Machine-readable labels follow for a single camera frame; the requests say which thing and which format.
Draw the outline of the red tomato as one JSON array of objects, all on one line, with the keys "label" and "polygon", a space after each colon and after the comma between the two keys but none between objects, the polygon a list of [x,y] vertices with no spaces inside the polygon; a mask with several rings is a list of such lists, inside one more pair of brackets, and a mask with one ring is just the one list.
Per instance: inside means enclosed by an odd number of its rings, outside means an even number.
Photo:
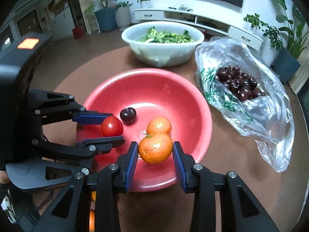
[{"label": "red tomato", "polygon": [[101,132],[104,137],[121,136],[124,132],[124,127],[117,117],[108,116],[101,124]]}]

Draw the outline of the smooth orange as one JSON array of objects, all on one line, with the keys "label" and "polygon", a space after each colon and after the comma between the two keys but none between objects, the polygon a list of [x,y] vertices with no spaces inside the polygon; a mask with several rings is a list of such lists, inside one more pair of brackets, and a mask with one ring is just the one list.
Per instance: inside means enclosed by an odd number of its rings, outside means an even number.
[{"label": "smooth orange", "polygon": [[96,201],[96,192],[93,191],[91,195],[91,207],[90,207],[90,221],[89,221],[89,231],[93,232],[95,230],[95,201]]}]

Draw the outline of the mandarin with leaf stem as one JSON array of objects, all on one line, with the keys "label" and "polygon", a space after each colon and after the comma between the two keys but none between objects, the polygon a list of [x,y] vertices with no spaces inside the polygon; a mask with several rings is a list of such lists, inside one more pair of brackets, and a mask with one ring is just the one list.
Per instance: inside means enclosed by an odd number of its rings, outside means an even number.
[{"label": "mandarin with leaf stem", "polygon": [[166,161],[172,154],[172,150],[172,138],[165,132],[148,134],[139,143],[141,159],[151,165]]}]

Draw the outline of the dark cherry in bowl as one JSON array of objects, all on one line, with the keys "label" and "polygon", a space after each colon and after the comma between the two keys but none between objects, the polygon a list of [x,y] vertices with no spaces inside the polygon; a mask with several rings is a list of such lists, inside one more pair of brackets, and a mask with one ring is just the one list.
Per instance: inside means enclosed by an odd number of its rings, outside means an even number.
[{"label": "dark cherry in bowl", "polygon": [[136,110],[132,107],[125,108],[120,112],[120,118],[125,124],[134,123],[136,117],[137,117]]}]

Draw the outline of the red plastic colander bowl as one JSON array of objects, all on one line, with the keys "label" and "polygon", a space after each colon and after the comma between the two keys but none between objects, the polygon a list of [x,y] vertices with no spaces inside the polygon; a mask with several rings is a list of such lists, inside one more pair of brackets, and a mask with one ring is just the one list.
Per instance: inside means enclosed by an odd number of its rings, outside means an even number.
[{"label": "red plastic colander bowl", "polygon": [[110,153],[94,158],[92,171],[99,172],[125,154],[133,141],[145,136],[148,123],[163,116],[171,122],[171,138],[179,141],[186,154],[201,162],[212,136],[212,117],[208,103],[190,81],[161,69],[136,69],[121,73],[99,85],[86,99],[88,111],[112,113],[123,109],[137,112],[131,125],[124,125],[126,142]]}]

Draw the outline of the brown tablecloth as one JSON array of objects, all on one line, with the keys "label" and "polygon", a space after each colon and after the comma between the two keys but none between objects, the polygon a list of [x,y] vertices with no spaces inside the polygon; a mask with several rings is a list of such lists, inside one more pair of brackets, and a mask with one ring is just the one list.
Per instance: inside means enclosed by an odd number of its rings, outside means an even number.
[{"label": "brown tablecloth", "polygon": [[[90,59],[81,51],[48,51],[39,64],[34,88],[70,93],[79,103],[103,81],[131,69],[142,68],[129,48],[120,48]],[[276,173],[263,161],[255,142],[240,136],[221,114],[212,109],[213,135],[202,164],[212,171],[237,172],[269,212],[280,231],[291,231],[300,216],[306,177],[296,175],[301,152],[308,147],[306,127],[298,101],[291,99],[296,140],[291,164]],[[119,215],[122,231],[188,231],[193,196],[175,184],[155,192],[121,195]]]}]

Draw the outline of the small mandarin in bowl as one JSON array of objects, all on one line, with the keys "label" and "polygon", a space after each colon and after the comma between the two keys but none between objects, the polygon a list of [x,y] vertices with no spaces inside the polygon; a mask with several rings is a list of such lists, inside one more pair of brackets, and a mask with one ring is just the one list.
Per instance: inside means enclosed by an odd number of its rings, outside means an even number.
[{"label": "small mandarin in bowl", "polygon": [[166,133],[170,134],[172,129],[171,122],[165,118],[164,116],[159,116],[154,119],[152,119],[146,128],[146,133],[148,135],[150,134],[156,134],[156,133]]}]

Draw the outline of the red bin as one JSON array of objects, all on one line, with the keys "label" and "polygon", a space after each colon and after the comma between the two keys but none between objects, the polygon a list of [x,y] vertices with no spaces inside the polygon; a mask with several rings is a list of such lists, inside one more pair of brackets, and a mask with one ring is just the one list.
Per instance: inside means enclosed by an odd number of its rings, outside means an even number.
[{"label": "red bin", "polygon": [[74,39],[80,39],[84,37],[84,29],[81,26],[77,26],[74,29],[72,29],[72,34]]}]

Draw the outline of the white plastic basin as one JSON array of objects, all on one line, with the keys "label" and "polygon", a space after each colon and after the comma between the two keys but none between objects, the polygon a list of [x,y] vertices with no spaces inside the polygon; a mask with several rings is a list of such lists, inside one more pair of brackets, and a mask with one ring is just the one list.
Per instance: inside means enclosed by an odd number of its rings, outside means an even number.
[{"label": "white plastic basin", "polygon": [[[168,30],[183,34],[185,30],[193,38],[192,43],[142,43],[137,41],[144,36],[148,28],[155,27],[157,31]],[[204,34],[189,25],[170,21],[148,21],[125,29],[122,40],[129,44],[136,59],[154,67],[173,67],[188,61],[195,48],[204,41]]]}]

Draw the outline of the green leafy vegetables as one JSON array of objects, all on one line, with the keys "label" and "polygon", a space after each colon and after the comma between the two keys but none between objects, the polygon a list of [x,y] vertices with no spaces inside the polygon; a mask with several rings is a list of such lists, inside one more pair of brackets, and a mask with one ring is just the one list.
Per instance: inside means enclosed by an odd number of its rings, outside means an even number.
[{"label": "green leafy vegetables", "polygon": [[183,44],[192,43],[194,40],[189,35],[188,31],[185,30],[183,34],[177,34],[168,30],[161,32],[157,31],[155,27],[148,28],[147,33],[139,38],[137,41],[142,43],[153,43],[153,44]]}]

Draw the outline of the plant in white pot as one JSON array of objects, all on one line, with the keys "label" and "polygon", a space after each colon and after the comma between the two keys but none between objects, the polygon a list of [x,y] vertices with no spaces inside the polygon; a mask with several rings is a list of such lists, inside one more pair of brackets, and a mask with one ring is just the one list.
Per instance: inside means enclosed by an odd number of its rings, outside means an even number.
[{"label": "plant in white pot", "polygon": [[124,30],[131,24],[130,7],[132,3],[129,1],[119,2],[115,6],[115,19],[119,30]]}]

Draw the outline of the tall plant blue pot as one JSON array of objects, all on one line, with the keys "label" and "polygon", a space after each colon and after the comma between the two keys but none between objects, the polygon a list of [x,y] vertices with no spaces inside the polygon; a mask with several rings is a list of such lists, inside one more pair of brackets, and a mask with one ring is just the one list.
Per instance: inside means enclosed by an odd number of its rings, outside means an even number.
[{"label": "tall plant blue pot", "polygon": [[98,30],[110,32],[117,27],[114,5],[117,0],[92,0],[89,7],[85,9],[84,15],[94,15]]}]

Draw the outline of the clear plastic bag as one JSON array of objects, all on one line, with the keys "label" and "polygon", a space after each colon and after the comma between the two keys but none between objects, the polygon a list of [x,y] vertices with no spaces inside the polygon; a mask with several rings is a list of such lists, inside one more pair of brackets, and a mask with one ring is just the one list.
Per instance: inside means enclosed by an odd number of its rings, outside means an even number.
[{"label": "clear plastic bag", "polygon": [[[195,50],[196,81],[207,102],[245,137],[253,137],[263,160],[276,172],[290,165],[295,127],[290,99],[278,76],[244,43],[213,37]],[[217,70],[239,67],[257,78],[263,96],[241,102],[217,81]]]}]

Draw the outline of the small plant on cabinet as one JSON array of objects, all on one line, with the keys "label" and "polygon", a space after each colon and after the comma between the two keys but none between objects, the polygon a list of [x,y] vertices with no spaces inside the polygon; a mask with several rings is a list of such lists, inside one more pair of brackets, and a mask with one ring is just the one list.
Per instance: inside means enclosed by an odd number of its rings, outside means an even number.
[{"label": "small plant on cabinet", "polygon": [[149,9],[152,6],[151,0],[137,0],[137,3],[140,4],[142,9]]}]

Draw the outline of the white tv cabinet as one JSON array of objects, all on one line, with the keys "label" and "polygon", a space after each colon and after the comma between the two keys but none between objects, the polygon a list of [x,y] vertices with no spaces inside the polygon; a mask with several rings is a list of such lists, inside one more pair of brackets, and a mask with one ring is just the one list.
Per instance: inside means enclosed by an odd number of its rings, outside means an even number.
[{"label": "white tv cabinet", "polygon": [[198,15],[194,12],[170,8],[135,9],[135,19],[139,21],[165,20],[188,24],[190,26],[203,29],[211,35],[228,36],[234,38],[257,51],[260,49],[263,43],[263,40],[259,36],[243,28],[234,26],[230,23],[219,21],[217,19],[213,19],[211,17]]}]

